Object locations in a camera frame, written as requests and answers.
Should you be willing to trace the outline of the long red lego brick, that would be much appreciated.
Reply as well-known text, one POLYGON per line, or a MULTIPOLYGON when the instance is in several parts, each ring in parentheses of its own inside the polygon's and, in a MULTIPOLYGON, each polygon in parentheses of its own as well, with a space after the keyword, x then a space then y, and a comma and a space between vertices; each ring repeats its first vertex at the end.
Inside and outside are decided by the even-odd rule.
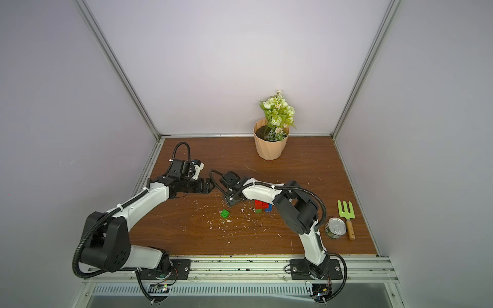
POLYGON ((269 203, 260 201, 260 200, 255 200, 255 209, 265 209, 269 203))

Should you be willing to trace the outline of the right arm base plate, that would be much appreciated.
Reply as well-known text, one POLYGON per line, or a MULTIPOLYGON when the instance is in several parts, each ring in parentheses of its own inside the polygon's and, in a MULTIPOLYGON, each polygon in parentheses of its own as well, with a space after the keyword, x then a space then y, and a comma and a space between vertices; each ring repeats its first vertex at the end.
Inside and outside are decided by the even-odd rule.
POLYGON ((314 265, 306 259, 291 259, 285 272, 293 280, 336 280, 344 278, 343 267, 338 259, 326 257, 319 265, 314 265))

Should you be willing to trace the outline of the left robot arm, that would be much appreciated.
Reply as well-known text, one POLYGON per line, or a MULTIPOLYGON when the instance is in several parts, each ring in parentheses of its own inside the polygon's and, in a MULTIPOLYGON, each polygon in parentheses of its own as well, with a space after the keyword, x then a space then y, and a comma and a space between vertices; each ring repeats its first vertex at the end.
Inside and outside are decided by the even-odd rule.
POLYGON ((141 192, 124 204, 86 219, 82 236, 72 260, 72 271, 79 278, 123 270, 149 270, 152 276, 169 277, 173 263, 169 252, 130 243, 129 232, 156 206, 179 193, 209 194, 215 185, 209 178, 148 179, 141 192))

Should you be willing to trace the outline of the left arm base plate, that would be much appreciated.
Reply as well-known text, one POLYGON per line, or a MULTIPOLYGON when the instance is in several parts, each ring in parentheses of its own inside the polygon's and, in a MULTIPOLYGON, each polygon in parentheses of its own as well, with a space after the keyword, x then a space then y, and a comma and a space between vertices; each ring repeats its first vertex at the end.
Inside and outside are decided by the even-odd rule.
POLYGON ((191 259, 170 259, 165 265, 155 269, 141 269, 137 272, 141 280, 187 280, 191 269, 191 259))

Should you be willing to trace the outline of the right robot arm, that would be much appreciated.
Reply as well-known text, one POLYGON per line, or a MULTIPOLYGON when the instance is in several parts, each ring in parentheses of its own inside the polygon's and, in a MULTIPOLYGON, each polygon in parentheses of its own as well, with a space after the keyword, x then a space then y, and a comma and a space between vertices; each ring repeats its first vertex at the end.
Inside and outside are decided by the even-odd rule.
POLYGON ((328 278, 330 256, 319 231, 325 222, 327 211, 318 196, 295 181, 270 184, 255 178, 240 178, 233 171, 222 174, 217 187, 230 207, 242 200, 273 205, 289 229, 300 237, 305 264, 300 272, 318 280, 328 278))

